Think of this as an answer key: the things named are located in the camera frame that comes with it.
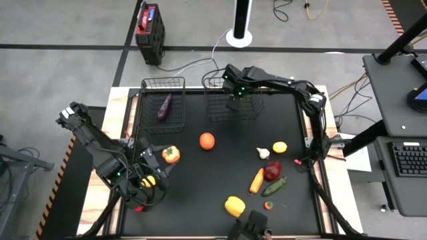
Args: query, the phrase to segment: yellow bell pepper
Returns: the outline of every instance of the yellow bell pepper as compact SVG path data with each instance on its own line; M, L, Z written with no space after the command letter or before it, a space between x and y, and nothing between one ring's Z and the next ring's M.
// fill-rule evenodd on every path
M238 197L228 197L226 204L226 210L229 214L234 217L240 217L240 215L245 211L245 203Z
M250 195L257 193L260 190L260 187L264 182L264 168L261 168L256 174L252 184L249 188Z

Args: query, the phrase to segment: wire basket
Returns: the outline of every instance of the wire basket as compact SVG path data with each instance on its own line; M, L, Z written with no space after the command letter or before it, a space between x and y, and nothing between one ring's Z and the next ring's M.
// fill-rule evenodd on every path
M164 121L157 114L166 97L172 103ZM185 79L183 77L158 77L141 82L141 111L139 127L151 134L180 133L185 125Z
M205 78L202 82L206 98L206 115L212 122L254 120L264 108L259 89L242 97L239 110L232 111L227 108L230 94L222 89L224 80L221 77Z

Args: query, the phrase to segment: yellow fruit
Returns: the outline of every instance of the yellow fruit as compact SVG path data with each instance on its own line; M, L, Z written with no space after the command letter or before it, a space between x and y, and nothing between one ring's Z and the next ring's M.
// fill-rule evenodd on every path
M245 211L246 205L240 198L231 196L228 197L225 207L229 214L234 217L240 217L243 211Z
M277 142L273 144L273 151L276 153L284 153L288 146L284 142Z
M143 185L144 187L154 187L155 186L154 177L150 175L150 176L142 179L141 185Z

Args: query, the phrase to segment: eggplant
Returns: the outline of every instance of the eggplant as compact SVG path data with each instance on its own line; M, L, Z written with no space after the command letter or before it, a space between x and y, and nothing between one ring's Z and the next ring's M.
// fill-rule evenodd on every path
M160 107L160 110L157 112L157 120L165 121L167 114L172 106L172 94L168 94L165 101Z

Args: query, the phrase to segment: toy vegetable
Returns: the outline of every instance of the toy vegetable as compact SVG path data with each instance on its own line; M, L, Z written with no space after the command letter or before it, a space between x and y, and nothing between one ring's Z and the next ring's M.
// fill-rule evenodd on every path
M167 117L167 113L169 113L169 109L172 105L172 94L168 94L165 101L160 107L160 110L157 112L157 120L165 121Z
M224 205L229 214L234 217L240 217L240 215L245 211L245 203L238 197L228 197L226 204Z
M166 163L176 163L181 157L178 148L170 146L161 152L161 156L166 160Z
M273 202L271 202L271 201L265 202L264 203L264 208L266 210L272 210L273 209Z
M260 159L268 159L268 156L270 156L270 151L268 151L267 149L256 149L258 150L258 153L260 153Z
M276 153L284 153L288 146L284 142L277 142L273 144L273 151Z
M143 178L141 181L141 185L143 187L154 187L155 186L155 179L153 176L147 176L146 178Z
M270 186L262 192L262 197L268 197L279 191L286 184L286 177L280 177L277 181L272 183Z
M212 149L215 145L215 138L210 133L204 133L200 135L200 147L205 150Z
M251 183L251 186L249 188L249 195L253 195L254 193L257 193L260 190L260 187L263 181L264 181L264 169L260 169Z
M264 167L264 178L267 181L275 181L279 179L282 174L282 164L279 161L272 161L267 163Z

